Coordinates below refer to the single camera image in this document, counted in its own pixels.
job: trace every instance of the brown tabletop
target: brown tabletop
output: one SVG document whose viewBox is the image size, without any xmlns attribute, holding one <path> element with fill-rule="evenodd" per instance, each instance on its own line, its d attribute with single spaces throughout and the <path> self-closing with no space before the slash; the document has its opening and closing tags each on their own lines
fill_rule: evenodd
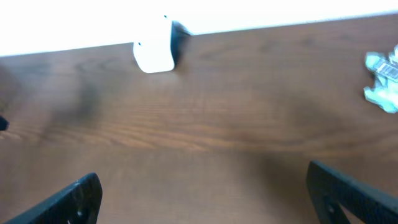
<svg viewBox="0 0 398 224">
<path fill-rule="evenodd" d="M 364 99 L 398 15 L 193 36 L 172 72 L 132 44 L 0 58 L 0 221 L 96 172 L 98 223 L 317 223 L 317 159 L 398 196 L 398 114 Z"/>
</svg>

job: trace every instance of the black plastic piece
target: black plastic piece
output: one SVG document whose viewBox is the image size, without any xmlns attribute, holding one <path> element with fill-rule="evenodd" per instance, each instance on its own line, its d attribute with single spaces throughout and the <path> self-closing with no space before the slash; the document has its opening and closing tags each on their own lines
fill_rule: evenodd
<svg viewBox="0 0 398 224">
<path fill-rule="evenodd" d="M 87 174 L 6 223 L 96 223 L 101 199 L 102 188 L 98 176 Z"/>
<path fill-rule="evenodd" d="M 8 121 L 4 119 L 2 116 L 0 116 L 0 131 L 5 131 L 8 128 Z"/>
<path fill-rule="evenodd" d="M 312 161 L 307 187 L 321 224 L 349 223 L 340 205 L 365 223 L 398 223 L 398 199 Z"/>
</svg>

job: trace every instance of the white object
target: white object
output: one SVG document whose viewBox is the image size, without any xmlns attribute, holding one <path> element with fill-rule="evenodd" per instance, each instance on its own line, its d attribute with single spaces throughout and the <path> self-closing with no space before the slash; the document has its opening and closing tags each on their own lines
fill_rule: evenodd
<svg viewBox="0 0 398 224">
<path fill-rule="evenodd" d="M 374 72 L 373 88 L 365 87 L 365 98 L 380 106 L 387 113 L 398 112 L 398 45 L 389 59 L 377 52 L 368 52 L 366 67 Z"/>
<path fill-rule="evenodd" d="M 133 52 L 142 71 L 155 73 L 173 70 L 172 29 L 173 21 L 166 16 L 152 19 L 141 27 Z"/>
</svg>

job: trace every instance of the barcode label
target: barcode label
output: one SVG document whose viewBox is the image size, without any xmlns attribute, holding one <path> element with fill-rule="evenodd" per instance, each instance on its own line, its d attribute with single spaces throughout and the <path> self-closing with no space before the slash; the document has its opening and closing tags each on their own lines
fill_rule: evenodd
<svg viewBox="0 0 398 224">
<path fill-rule="evenodd" d="M 395 82 L 398 81 L 398 68 L 388 61 L 384 61 L 376 72 L 386 78 L 394 80 Z"/>
</svg>

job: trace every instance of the white wall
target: white wall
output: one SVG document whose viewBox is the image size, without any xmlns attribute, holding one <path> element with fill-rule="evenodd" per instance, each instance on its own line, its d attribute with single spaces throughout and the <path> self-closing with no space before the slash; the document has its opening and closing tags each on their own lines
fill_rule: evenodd
<svg viewBox="0 0 398 224">
<path fill-rule="evenodd" d="M 133 42 L 136 27 L 151 17 L 148 12 L 166 14 L 194 35 L 398 12 L 398 0 L 167 2 L 3 1 L 0 55 Z"/>
</svg>

